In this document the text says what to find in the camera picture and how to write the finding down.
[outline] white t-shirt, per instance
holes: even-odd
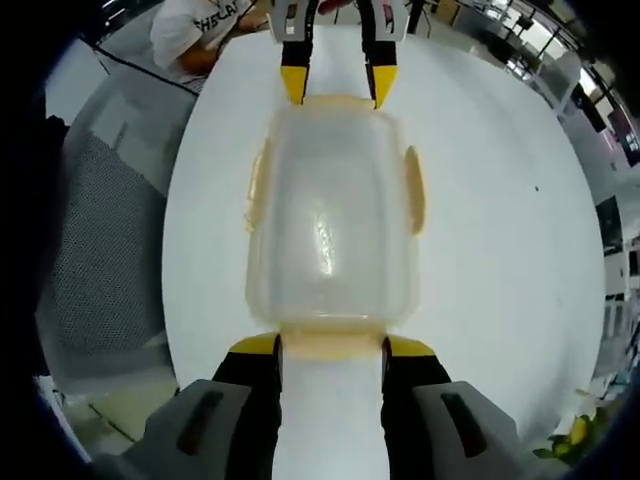
[[[180,81],[197,78],[184,71],[176,59],[194,43],[215,48],[233,28],[250,0],[165,0],[151,27],[153,59],[176,74]]]

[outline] cable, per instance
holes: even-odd
[[[227,42],[227,40],[229,40],[229,37],[230,37],[231,35],[233,35],[233,33],[235,32],[236,27],[238,26],[238,23],[240,23],[240,20],[242,20],[242,19],[244,18],[244,16],[245,16],[247,13],[249,13],[249,11],[250,11],[253,7],[255,7],[256,3],[258,3],[258,0],[252,0],[252,1],[251,1],[251,5],[249,5],[249,6],[247,7],[247,9],[246,9],[244,12],[242,12],[242,14],[240,14],[240,16],[236,19],[236,23],[233,25],[233,27],[231,28],[231,30],[229,30],[229,31],[224,35],[224,37],[222,37],[222,40],[220,40],[220,42],[218,42],[218,45],[222,46],[222,45],[224,45],[224,44]]]
[[[136,65],[135,63],[131,63],[131,62],[128,62],[127,60],[123,60],[123,59],[121,59],[119,57],[116,57],[114,54],[112,54],[110,52],[107,52],[104,48],[102,48],[102,47],[100,47],[98,45],[91,46],[89,44],[89,42],[87,42],[86,40],[83,40],[83,41],[87,45],[89,45],[89,47],[92,48],[94,51],[96,51],[98,53],[101,53],[102,55],[104,55],[105,57],[113,60],[116,63],[120,63],[121,65],[125,65],[125,66],[127,66],[129,68],[133,68],[134,70],[138,70],[139,72],[146,73],[147,75],[155,78],[156,80],[160,80],[161,82],[164,82],[167,85],[173,85],[174,87],[178,87],[181,90],[184,90],[185,92],[189,92],[191,95],[194,95],[196,97],[198,96],[198,94],[195,93],[193,90],[188,89],[187,87],[185,87],[184,85],[182,85],[182,84],[180,84],[178,82],[174,82],[172,80],[169,80],[168,78],[164,78],[164,77],[158,75],[157,73],[154,73],[154,72],[152,72],[150,70],[147,70],[146,68],[141,67],[140,65]]]
[[[124,438],[126,438],[127,440],[129,440],[131,443],[136,443],[135,438],[133,438],[131,435],[129,435],[127,432],[125,432],[122,428],[120,428],[118,425],[116,425],[115,423],[113,423],[111,420],[109,420],[107,417],[105,417],[102,413],[100,413],[100,411],[94,407],[91,403],[87,403],[87,406],[93,411],[93,413],[95,413],[100,419],[102,419],[104,422],[107,423],[107,425],[109,425],[111,428],[113,428],[116,432],[118,432],[120,435],[122,435]]]
[[[429,38],[431,37],[431,21],[429,20],[429,15],[427,15],[424,7],[422,7],[422,14],[424,15],[424,19],[427,22],[427,27],[429,27],[429,29],[427,30],[427,38]]]

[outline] person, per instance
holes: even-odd
[[[250,0],[165,0],[151,27],[155,63],[200,92],[231,31],[266,25],[264,13],[249,9]]]

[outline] black cable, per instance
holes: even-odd
[[[124,438],[129,440],[131,443],[136,443],[135,438],[133,438],[131,435],[129,435],[127,432],[125,432],[123,429],[121,429],[119,426],[117,426],[115,423],[113,423],[107,417],[105,417],[102,413],[100,413],[100,411],[96,407],[94,407],[90,403],[87,403],[87,406],[93,411],[93,413],[95,413],[100,419],[102,419],[104,422],[106,422],[107,425],[109,425],[111,428],[113,428],[116,432],[118,432]]]
[[[127,60],[123,60],[123,59],[121,59],[119,57],[116,57],[114,54],[112,54],[110,52],[107,52],[104,48],[102,48],[102,47],[100,47],[98,45],[94,45],[94,46],[89,45],[89,47],[92,48],[94,51],[96,51],[98,53],[101,53],[105,57],[113,60],[116,63],[120,63],[121,65],[125,65],[125,66],[127,66],[129,68],[133,68],[134,70],[137,70],[139,72],[146,73],[150,77],[153,77],[156,80],[160,80],[161,82],[164,82],[167,85],[173,85],[174,87],[178,87],[179,89],[184,90],[185,92],[189,92],[191,95],[194,95],[196,97],[198,96],[198,94],[196,92],[194,92],[193,90],[190,90],[189,88],[185,87],[184,85],[182,85],[182,84],[180,84],[178,82],[174,82],[172,80],[169,80],[167,78],[164,78],[164,77],[158,75],[157,73],[154,73],[154,72],[152,72],[150,70],[147,70],[146,68],[141,67],[140,65],[136,65],[135,63],[131,63],[131,62],[128,62]]]
[[[429,15],[427,15],[424,7],[422,7],[422,14],[424,15],[424,19],[427,22],[427,27],[429,27],[429,30],[427,30],[427,38],[429,38],[431,36],[431,20],[429,20]]]
[[[222,46],[224,45],[227,40],[229,40],[229,37],[231,35],[233,35],[233,33],[235,32],[236,27],[238,26],[238,23],[240,23],[240,20],[242,20],[244,18],[244,16],[249,13],[249,10],[251,10],[253,7],[255,7],[256,3],[258,3],[258,0],[252,0],[251,1],[251,5],[249,5],[247,7],[247,9],[242,12],[242,14],[236,19],[236,23],[235,25],[231,28],[231,30],[229,30],[224,37],[222,37],[222,40],[220,40],[220,42],[218,43],[218,45]]]

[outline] white wall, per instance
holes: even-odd
[[[47,79],[47,115],[56,115],[71,125],[106,77],[93,50],[80,40],[74,40]]]

